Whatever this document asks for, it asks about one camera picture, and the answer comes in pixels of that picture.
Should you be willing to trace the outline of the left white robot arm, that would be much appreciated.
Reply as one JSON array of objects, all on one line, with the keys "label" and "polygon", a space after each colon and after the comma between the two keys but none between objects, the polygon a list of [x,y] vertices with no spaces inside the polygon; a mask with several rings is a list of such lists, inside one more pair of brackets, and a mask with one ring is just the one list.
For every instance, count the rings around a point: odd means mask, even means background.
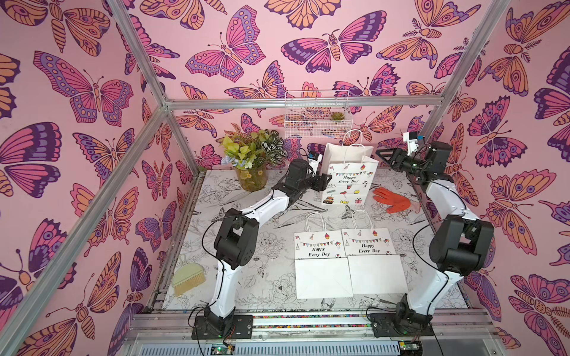
[{"label": "left white robot arm", "polygon": [[213,254],[218,274],[212,300],[204,310],[208,326],[222,332],[232,325],[239,274],[255,253],[260,228],[308,190],[324,191],[328,186],[332,177],[319,171],[321,161],[322,155],[316,152],[293,160],[266,197],[244,210],[230,209],[219,219]]}]

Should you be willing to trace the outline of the white party paper bag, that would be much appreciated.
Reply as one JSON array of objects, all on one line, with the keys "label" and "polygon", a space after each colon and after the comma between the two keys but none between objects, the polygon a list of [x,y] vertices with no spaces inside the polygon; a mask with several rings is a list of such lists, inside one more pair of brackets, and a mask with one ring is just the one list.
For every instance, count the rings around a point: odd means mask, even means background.
[{"label": "white party paper bag", "polygon": [[408,292],[402,259],[390,231],[375,227],[364,210],[351,214],[353,227],[343,229],[351,285],[355,295],[390,295]]}]

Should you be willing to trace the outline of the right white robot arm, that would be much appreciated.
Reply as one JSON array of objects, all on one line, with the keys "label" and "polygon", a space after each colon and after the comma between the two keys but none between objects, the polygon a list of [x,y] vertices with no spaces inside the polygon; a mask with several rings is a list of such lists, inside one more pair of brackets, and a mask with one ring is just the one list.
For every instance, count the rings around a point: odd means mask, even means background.
[{"label": "right white robot arm", "polygon": [[433,319],[436,306],[449,289],[485,264],[494,237],[491,223],[479,219],[457,192],[444,170],[452,146],[434,141],[421,159],[401,148],[386,148],[376,155],[391,169],[403,172],[435,204],[442,220],[429,246],[432,270],[396,305],[395,327],[422,331]]}]

